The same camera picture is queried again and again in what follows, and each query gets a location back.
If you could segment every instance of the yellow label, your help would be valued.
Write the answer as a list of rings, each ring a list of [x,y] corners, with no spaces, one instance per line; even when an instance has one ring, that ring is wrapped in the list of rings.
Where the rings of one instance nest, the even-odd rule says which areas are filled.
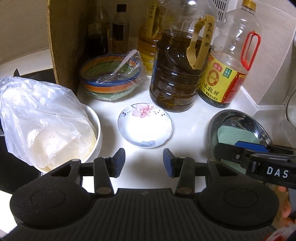
[[[201,78],[200,90],[212,100],[230,103],[246,76],[227,67],[209,54],[207,68]]]
[[[155,33],[153,30],[155,30],[153,27],[155,25],[155,14],[156,14],[156,9],[158,6],[158,2],[155,0],[151,1],[151,6],[150,9],[148,10],[148,16],[147,16],[147,21],[146,21],[146,37],[147,38],[153,38],[157,33]]]

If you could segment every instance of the soy sauce bottle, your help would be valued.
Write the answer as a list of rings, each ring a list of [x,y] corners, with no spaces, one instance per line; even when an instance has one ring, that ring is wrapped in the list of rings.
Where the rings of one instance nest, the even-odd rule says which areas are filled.
[[[226,14],[213,41],[198,94],[208,104],[226,108],[249,73],[261,42],[256,3],[243,0],[241,9]]]
[[[109,52],[109,18],[101,0],[91,4],[89,25],[86,37],[86,53],[94,58]]]
[[[150,84],[150,97],[156,105],[170,112],[192,106],[206,68],[216,16],[213,1],[168,2]]]
[[[126,4],[117,4],[116,12],[112,23],[112,50],[116,54],[125,54],[128,51],[129,35]]]

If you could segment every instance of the red handle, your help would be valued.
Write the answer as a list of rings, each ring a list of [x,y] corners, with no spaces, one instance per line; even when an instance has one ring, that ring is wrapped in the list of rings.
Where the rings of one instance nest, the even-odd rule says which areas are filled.
[[[248,44],[248,41],[249,41],[250,36],[251,36],[251,40],[250,40],[250,43],[249,43],[247,52],[245,54],[245,50],[246,50],[246,47],[247,47],[247,44]],[[257,36],[258,42],[257,42],[256,48],[254,50],[253,56],[251,58],[251,62],[248,63],[248,61],[247,61],[247,55],[248,55],[248,52],[249,52],[249,49],[250,49],[250,45],[251,45],[251,42],[252,42],[254,36]],[[252,64],[253,64],[254,59],[256,57],[256,54],[257,54],[257,51],[258,51],[258,48],[259,48],[260,43],[261,43],[261,36],[259,34],[255,33],[254,31],[248,33],[248,36],[246,38],[246,41],[244,42],[244,46],[243,46],[243,49],[242,49],[242,55],[241,55],[241,63],[246,68],[247,71],[249,71],[251,69],[251,67],[252,67]]]

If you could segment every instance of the white countertop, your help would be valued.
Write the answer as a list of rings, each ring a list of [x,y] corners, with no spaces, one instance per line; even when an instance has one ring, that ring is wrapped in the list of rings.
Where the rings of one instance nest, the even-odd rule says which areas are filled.
[[[12,75],[16,68],[20,74],[26,74],[41,69],[51,68],[50,53],[44,50],[0,66],[0,77]],[[163,165],[162,153],[169,148],[175,156],[189,156],[198,162],[206,162],[210,157],[207,146],[207,128],[211,118],[221,109],[210,106],[199,96],[193,106],[181,113],[168,112],[173,121],[173,134],[162,146],[144,149],[136,147],[124,140],[117,130],[117,119],[121,111],[129,105],[136,103],[152,103],[149,96],[150,77],[144,81],[130,95],[113,102],[96,100],[79,88],[77,97],[89,105],[98,114],[102,133],[103,146],[100,156],[113,156],[119,148],[126,151],[126,162],[120,177],[111,178],[116,191],[118,188],[171,188],[175,189],[178,179],[167,176]],[[228,109],[235,109],[253,116],[256,106],[248,94],[239,90],[237,96]],[[205,188],[204,177],[197,177],[195,191]],[[94,192],[93,177],[84,177],[83,187]],[[0,191],[0,229],[10,232],[16,223],[9,209],[11,195]]]

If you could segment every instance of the finger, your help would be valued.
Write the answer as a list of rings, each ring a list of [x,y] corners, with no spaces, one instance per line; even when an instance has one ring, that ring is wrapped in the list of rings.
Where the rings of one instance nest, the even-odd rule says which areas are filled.
[[[286,191],[288,191],[288,188],[279,186],[279,191],[280,192],[286,192]]]
[[[281,218],[279,221],[280,227],[285,227],[291,223],[294,223],[294,221],[291,218]]]
[[[287,218],[289,217],[290,213],[292,211],[292,207],[291,207],[291,204],[289,202],[289,199],[286,199],[284,202],[283,202],[283,205],[281,207],[281,216],[283,218]]]

